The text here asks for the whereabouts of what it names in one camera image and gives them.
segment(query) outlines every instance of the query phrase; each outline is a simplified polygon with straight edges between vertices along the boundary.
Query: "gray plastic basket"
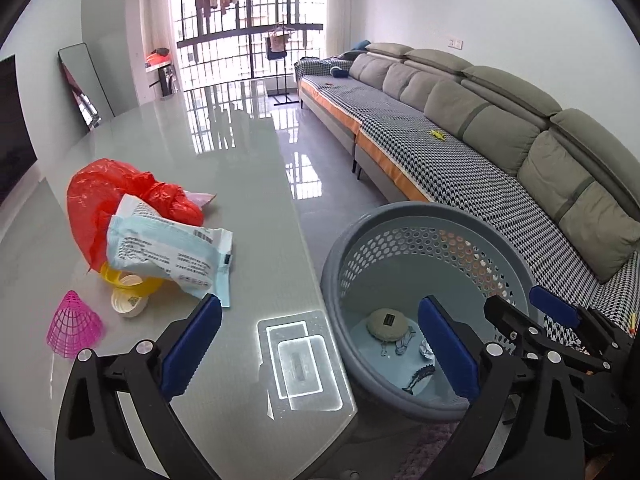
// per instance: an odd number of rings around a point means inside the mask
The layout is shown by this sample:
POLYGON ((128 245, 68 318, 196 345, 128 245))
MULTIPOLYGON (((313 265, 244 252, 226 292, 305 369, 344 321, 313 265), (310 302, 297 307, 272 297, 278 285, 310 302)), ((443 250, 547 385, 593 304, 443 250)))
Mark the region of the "gray plastic basket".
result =
MULTIPOLYGON (((419 301, 434 294, 454 320, 469 324, 485 342, 496 340, 509 349, 509 341, 484 319, 484 299, 500 294, 542 324, 543 314, 528 301, 534 284, 529 266, 489 224, 460 209, 423 202, 389 204, 360 218, 335 242, 321 279, 350 378, 418 420, 460 420, 468 403, 455 396, 437 363, 420 394, 406 393, 364 358, 350 331, 385 306, 417 320, 419 301)), ((422 340, 419 330, 415 339, 422 340)))

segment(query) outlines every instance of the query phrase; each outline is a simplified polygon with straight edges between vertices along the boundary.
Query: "white curtain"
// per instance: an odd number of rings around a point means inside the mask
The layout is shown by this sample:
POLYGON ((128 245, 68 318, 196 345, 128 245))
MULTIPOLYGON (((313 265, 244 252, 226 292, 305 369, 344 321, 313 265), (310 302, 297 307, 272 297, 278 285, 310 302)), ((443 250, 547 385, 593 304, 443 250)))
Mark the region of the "white curtain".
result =
POLYGON ((326 0, 326 55, 338 56, 350 49, 351 0, 326 0))
POLYGON ((148 49, 168 48, 171 51, 172 59, 176 70, 178 66, 178 46, 175 42, 174 17, 171 0, 150 0, 151 15, 151 44, 148 49))

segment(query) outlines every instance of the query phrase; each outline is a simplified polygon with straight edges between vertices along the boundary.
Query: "black and white patterned fabric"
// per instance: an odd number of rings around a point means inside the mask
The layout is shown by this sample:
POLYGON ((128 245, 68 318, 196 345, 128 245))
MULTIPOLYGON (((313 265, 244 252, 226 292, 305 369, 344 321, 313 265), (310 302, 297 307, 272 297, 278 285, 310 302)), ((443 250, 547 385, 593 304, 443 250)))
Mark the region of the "black and white patterned fabric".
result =
POLYGON ((334 66, 348 71, 352 64, 353 61, 330 57, 328 59, 301 59, 293 67, 296 72, 296 81, 300 82, 305 75, 330 76, 334 66))
MULTIPOLYGON (((337 82, 303 75, 337 107, 360 121, 362 133, 430 200, 455 206, 495 227, 520 251, 540 285, 565 301, 593 307, 628 330, 640 308, 640 256, 635 253, 607 283, 598 282, 516 178, 444 132, 415 110, 357 80, 337 82), (436 130, 446 140, 431 135, 436 130)), ((550 319, 549 337, 580 348, 580 341, 550 319)))

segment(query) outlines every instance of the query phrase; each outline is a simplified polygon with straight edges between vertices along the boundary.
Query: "electrical outlet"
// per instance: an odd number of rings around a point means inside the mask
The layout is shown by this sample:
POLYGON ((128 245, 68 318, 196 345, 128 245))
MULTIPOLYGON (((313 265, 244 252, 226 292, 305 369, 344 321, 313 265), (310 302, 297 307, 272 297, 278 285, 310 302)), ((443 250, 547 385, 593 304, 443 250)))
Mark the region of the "electrical outlet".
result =
POLYGON ((449 48, 456 48, 458 50, 462 50, 462 40, 457 40, 456 38, 449 38, 447 40, 447 46, 449 48))

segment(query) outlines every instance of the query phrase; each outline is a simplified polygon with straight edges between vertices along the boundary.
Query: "wet wipes package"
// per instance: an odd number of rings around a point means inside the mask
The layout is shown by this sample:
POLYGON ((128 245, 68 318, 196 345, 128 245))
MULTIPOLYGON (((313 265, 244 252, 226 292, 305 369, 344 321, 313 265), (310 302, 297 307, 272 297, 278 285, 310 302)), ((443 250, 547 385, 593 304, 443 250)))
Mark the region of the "wet wipes package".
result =
POLYGON ((233 233, 173 222, 138 197, 126 194, 111 218, 107 259, 112 269, 164 278, 196 296, 215 294, 230 306, 233 233))

